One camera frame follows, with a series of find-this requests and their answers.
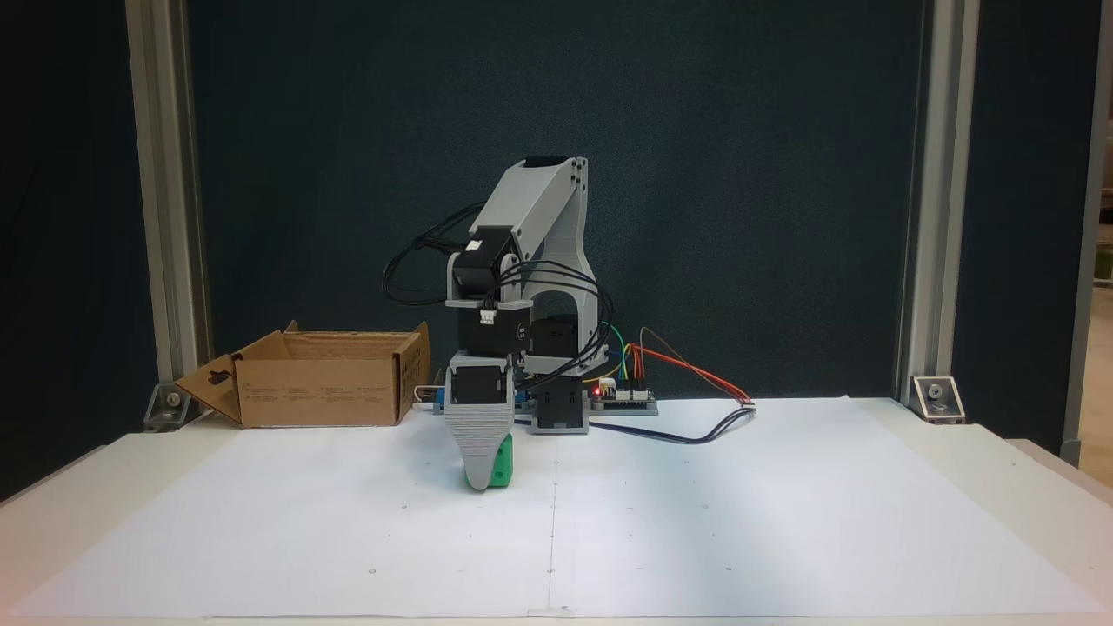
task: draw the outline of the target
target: wire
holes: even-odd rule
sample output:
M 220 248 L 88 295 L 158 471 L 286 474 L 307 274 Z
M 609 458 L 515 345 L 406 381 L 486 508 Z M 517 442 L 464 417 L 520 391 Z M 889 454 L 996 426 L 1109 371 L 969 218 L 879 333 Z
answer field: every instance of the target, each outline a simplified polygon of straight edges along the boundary
M 628 344 L 626 344 L 626 348 L 623 348 L 623 349 L 622 349 L 622 350 L 623 350 L 623 352 L 630 352 L 630 351 L 631 351 L 631 346 L 632 346 L 632 345 L 633 345 L 633 344 L 631 344 L 631 343 L 628 343 Z M 626 359 L 624 359 L 624 358 L 626 358 L 626 354 L 623 354 L 622 356 L 623 356 L 623 360 L 626 360 Z M 595 376 L 595 378 L 593 378 L 593 379 L 583 379 L 583 381 L 582 381 L 582 382 L 595 382 L 595 381 L 598 381 L 598 380 L 601 380 L 601 379 L 605 379 L 607 376 L 609 376 L 609 375 L 613 374 L 614 372 L 619 371 L 619 368 L 621 368 L 621 366 L 622 366 L 622 363 L 619 363 L 618 365 L 614 365 L 614 369 L 613 369 L 613 370 L 611 370 L 611 371 L 607 372 L 605 374 L 603 374 L 603 375 L 601 375 L 601 376 Z
M 622 374 L 621 375 L 622 375 L 623 379 L 626 379 L 627 378 L 627 370 L 626 370 L 626 346 L 627 346 L 627 342 L 626 342 L 624 339 L 622 339 L 622 333 L 620 333 L 618 329 L 615 329 L 611 324 L 607 324 L 607 325 L 611 329 L 611 332 L 614 333 L 614 336 L 618 338 L 618 340 L 619 340 L 619 355 L 622 358 L 621 362 L 619 363 L 619 366 L 622 368 Z
M 647 348 L 644 348 L 644 345 L 642 344 L 642 342 L 644 341 L 646 332 L 649 332 L 649 334 L 652 335 L 654 339 L 657 339 L 657 341 L 659 341 L 662 344 L 664 344 L 664 346 L 668 348 L 670 352 L 672 352 L 673 354 L 676 354 L 676 359 L 673 359 L 672 356 L 668 356 L 668 355 L 664 355 L 664 354 L 661 354 L 659 352 L 654 352 L 652 350 L 648 350 Z M 668 441 L 668 442 L 671 442 L 671 443 L 683 443 L 683 444 L 688 444 L 688 446 L 698 446 L 698 444 L 701 444 L 701 443 L 708 443 L 710 441 L 715 441 L 716 439 L 718 439 L 719 437 L 721 437 L 725 432 L 727 432 L 730 429 L 730 427 L 732 427 L 736 422 L 738 422 L 742 418 L 751 418 L 752 415 L 757 414 L 757 408 L 754 407 L 752 401 L 750 400 L 750 397 L 745 391 L 742 391 L 741 388 L 739 388 L 738 385 L 736 385 L 733 383 L 727 382 L 727 381 L 720 379 L 719 376 L 717 376 L 717 375 L 715 375 L 715 374 L 712 374 L 710 372 L 707 372 L 707 371 L 705 371 L 705 370 L 702 370 L 700 368 L 697 368 L 696 365 L 692 365 L 679 352 L 677 352 L 676 349 L 673 349 L 671 345 L 669 345 L 669 343 L 667 341 L 664 341 L 664 339 L 662 339 L 660 335 L 658 335 L 651 329 L 649 329 L 647 326 L 642 326 L 641 330 L 638 332 L 638 340 L 639 340 L 639 344 L 633 346 L 634 354 L 636 354 L 636 358 L 634 358 L 636 375 L 638 375 L 639 373 L 641 374 L 641 376 L 646 375 L 646 370 L 644 370 L 644 366 L 646 366 L 644 365 L 644 354 L 649 353 L 652 356 L 656 356 L 658 359 L 661 359 L 663 361 L 667 361 L 667 362 L 670 362 L 670 363 L 673 363 L 673 364 L 677 364 L 677 365 L 681 365 L 683 368 L 687 368 L 687 369 L 696 372 L 708 384 L 710 384 L 711 387 L 718 389 L 719 391 L 722 391 L 727 395 L 730 395 L 731 398 L 733 398 L 735 401 L 738 402 L 738 409 L 735 409 L 733 411 L 731 411 L 730 413 L 728 413 L 727 417 L 722 418 L 722 420 L 720 420 L 719 423 L 715 424 L 715 427 L 710 431 L 708 431 L 707 434 L 705 434 L 703 437 L 696 437 L 696 438 L 683 437 L 681 434 L 673 434 L 671 432 L 660 432 L 660 431 L 656 431 L 656 430 L 649 430 L 649 429 L 638 428 L 638 427 L 632 427 L 632 426 L 612 424 L 612 423 L 604 423 L 604 422 L 589 422 L 590 426 L 595 427 L 595 428 L 601 428 L 603 430 L 611 430 L 611 431 L 614 431 L 614 432 L 622 432 L 622 433 L 626 433 L 626 434 L 633 434 L 633 436 L 637 436 L 637 437 L 646 437 L 646 438 L 649 438 L 649 439 L 657 439 L 659 441 Z
M 691 370 L 691 371 L 696 372 L 697 374 L 699 374 L 699 376 L 702 378 L 703 380 L 711 379 L 711 380 L 716 381 L 717 383 L 719 383 L 719 384 L 711 383 L 711 385 L 715 387 L 715 388 L 717 388 L 717 389 L 720 389 L 722 391 L 726 391 L 728 395 L 741 397 L 741 399 L 746 400 L 746 401 L 750 400 L 749 394 L 746 393 L 745 391 L 742 391 L 741 388 L 739 388 L 738 385 L 736 385 L 736 384 L 733 384 L 731 382 L 722 380 L 721 378 L 712 374 L 711 372 L 708 372 L 707 370 L 697 368 L 696 365 L 692 365 L 691 363 L 687 363 L 684 361 L 680 361 L 680 360 L 673 359 L 673 358 L 671 358 L 671 356 L 669 356 L 667 354 L 661 354 L 660 352 L 650 350 L 648 348 L 642 348 L 642 346 L 640 346 L 638 344 L 633 344 L 633 350 L 636 352 L 644 352 L 646 354 L 649 354 L 650 356 L 653 356 L 654 359 L 660 359 L 661 361 L 664 361 L 667 363 L 672 363 L 674 365 L 680 365 L 682 368 L 688 368 L 689 370 Z M 722 387 L 719 387 L 719 385 L 728 388 L 729 391 L 726 390 L 726 389 L 722 389 Z
M 607 376 L 609 376 L 609 375 L 613 374 L 614 372 L 619 371 L 619 368 L 621 368 L 621 366 L 622 366 L 622 363 L 619 363 L 618 365 L 614 365 L 613 370 L 607 372 L 605 374 L 603 374 L 601 376 L 595 376 L 593 379 L 583 379 L 583 382 L 595 382 L 598 380 L 605 379 Z
M 670 443 L 684 443 L 688 446 L 699 446 L 701 443 L 709 443 L 715 441 L 722 436 L 731 426 L 738 420 L 757 414 L 757 409 L 755 407 L 745 405 L 739 407 L 730 412 L 726 418 L 715 424 L 710 431 L 703 437 L 683 437 L 681 434 L 673 434 L 671 432 L 659 432 L 656 430 L 648 430 L 644 428 L 638 428 L 632 426 L 612 424 L 605 422 L 588 422 L 594 428 L 601 428 L 603 430 L 611 430 L 614 432 L 622 432 L 626 434 L 634 434 L 637 437 L 646 437 L 648 439 L 657 439 L 659 441 L 668 441 Z
M 435 294 L 435 293 L 443 294 L 444 290 L 430 290 L 430 288 L 415 290 L 411 287 L 398 286 L 394 284 L 394 273 L 397 271 L 398 265 L 402 264 L 402 261 L 405 260 L 405 257 L 408 256 L 410 253 L 417 252 L 425 247 L 435 250 L 446 256 L 450 256 L 455 252 L 462 251 L 463 245 L 453 242 L 451 239 L 446 239 L 443 237 L 443 235 L 449 231 L 459 226 L 460 223 L 467 219 L 469 217 L 479 214 L 479 212 L 483 211 L 483 206 L 485 204 L 486 202 L 477 202 L 461 208 L 460 211 L 453 213 L 452 215 L 442 219 L 437 224 L 434 224 L 424 233 L 414 237 L 413 241 L 410 242 L 408 246 L 406 246 L 396 255 L 394 255 L 394 257 L 386 263 L 386 266 L 383 267 L 383 282 L 382 282 L 383 295 L 385 295 L 386 299 L 390 300 L 391 302 L 402 304 L 403 306 L 426 306 L 430 304 L 440 304 L 444 302 L 445 297 L 443 295 L 440 297 L 423 297 L 423 299 L 400 297 L 397 292 L 407 292 L 412 294 Z
M 555 270 L 538 267 L 538 265 L 542 264 L 560 267 L 561 270 L 567 270 L 568 272 L 558 272 Z M 528 277 L 523 275 L 524 272 L 528 271 L 577 278 L 595 287 L 595 291 L 588 288 L 587 286 L 581 284 L 562 283 L 556 281 L 540 281 L 533 277 Z M 481 306 L 486 309 L 494 309 L 496 306 L 494 297 L 498 294 L 499 290 L 501 290 L 506 285 L 513 285 L 516 283 L 549 284 L 549 285 L 565 286 L 569 288 L 583 291 L 594 295 L 599 300 L 599 306 L 602 310 L 602 316 L 600 317 L 599 325 L 595 327 L 594 331 L 592 331 L 591 339 L 588 340 L 583 349 L 580 350 L 580 352 L 575 356 L 573 356 L 567 363 L 556 368 L 555 370 L 553 370 L 548 374 L 534 376 L 533 379 L 522 381 L 518 387 L 520 391 L 525 391 L 529 389 L 533 389 L 538 385 L 545 384 L 549 381 L 552 381 L 555 378 L 564 374 L 565 372 L 583 365 L 584 363 L 593 359 L 595 354 L 599 352 L 599 350 L 602 349 L 602 346 L 607 343 L 607 340 L 610 339 L 611 334 L 610 323 L 614 319 L 614 304 L 610 297 L 610 294 L 608 294 L 607 291 L 603 290 L 602 285 L 600 285 L 599 282 L 595 281 L 595 278 L 593 278 L 592 276 L 589 276 L 588 274 L 581 272 L 580 270 L 570 267 L 568 265 L 564 265 L 563 263 L 558 263 L 555 261 L 549 261 L 544 258 L 533 260 L 533 261 L 522 261 L 520 263 L 512 265 L 511 267 L 508 267 L 506 271 L 503 272 L 502 275 L 500 275 L 499 282 L 493 287 L 487 290 L 487 293 L 484 296 Z

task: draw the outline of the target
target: metal bracket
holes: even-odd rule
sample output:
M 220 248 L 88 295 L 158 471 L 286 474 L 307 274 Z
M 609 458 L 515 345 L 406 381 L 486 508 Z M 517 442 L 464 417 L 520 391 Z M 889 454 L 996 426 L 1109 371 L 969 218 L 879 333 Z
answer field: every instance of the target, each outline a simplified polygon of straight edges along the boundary
M 933 424 L 964 424 L 966 410 L 953 376 L 913 376 L 912 409 Z
M 156 384 L 142 419 L 146 432 L 178 430 L 201 414 L 201 403 L 173 383 Z

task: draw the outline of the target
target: white paper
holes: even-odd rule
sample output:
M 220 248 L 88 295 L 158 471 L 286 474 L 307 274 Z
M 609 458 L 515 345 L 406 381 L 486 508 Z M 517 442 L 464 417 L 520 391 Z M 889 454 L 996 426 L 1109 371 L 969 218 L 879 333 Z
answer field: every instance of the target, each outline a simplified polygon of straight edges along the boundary
M 698 436 L 730 410 L 639 426 Z M 552 595 L 579 617 L 1105 610 L 847 399 L 764 402 L 703 446 L 597 430 L 559 456 L 553 568 L 572 575 Z
M 696 434 L 725 401 L 622 421 Z M 706 446 L 515 432 L 476 493 L 443 420 L 252 430 L 23 616 L 871 616 L 1104 612 L 848 400 Z

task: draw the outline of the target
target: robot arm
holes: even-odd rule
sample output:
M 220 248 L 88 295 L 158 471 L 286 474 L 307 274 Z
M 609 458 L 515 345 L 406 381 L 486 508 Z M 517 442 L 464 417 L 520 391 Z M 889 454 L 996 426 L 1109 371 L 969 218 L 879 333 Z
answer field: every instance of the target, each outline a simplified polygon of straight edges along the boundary
M 450 361 L 444 412 L 475 489 L 491 485 L 509 441 L 515 372 L 539 376 L 522 382 L 535 400 L 534 432 L 587 432 L 581 376 L 607 358 L 583 254 L 587 207 L 587 159 L 526 158 L 503 174 L 465 250 L 449 260 L 445 304 L 456 310 L 460 350 Z M 540 297 L 551 292 L 564 295 Z M 575 313 L 550 314 L 542 301 L 553 297 L 571 300 Z

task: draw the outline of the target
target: green wire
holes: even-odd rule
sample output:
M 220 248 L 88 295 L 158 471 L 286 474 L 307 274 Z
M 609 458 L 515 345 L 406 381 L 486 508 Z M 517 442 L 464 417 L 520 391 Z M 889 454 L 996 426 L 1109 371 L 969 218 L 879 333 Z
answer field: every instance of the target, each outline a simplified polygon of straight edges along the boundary
M 622 333 L 620 333 L 618 329 L 615 329 L 611 324 L 607 325 L 608 327 L 611 329 L 611 332 L 614 333 L 614 336 L 619 338 L 619 356 L 622 359 L 622 371 L 620 372 L 620 374 L 622 376 L 622 380 L 628 380 L 629 376 L 627 376 L 627 371 L 626 371 L 626 340 L 622 339 Z

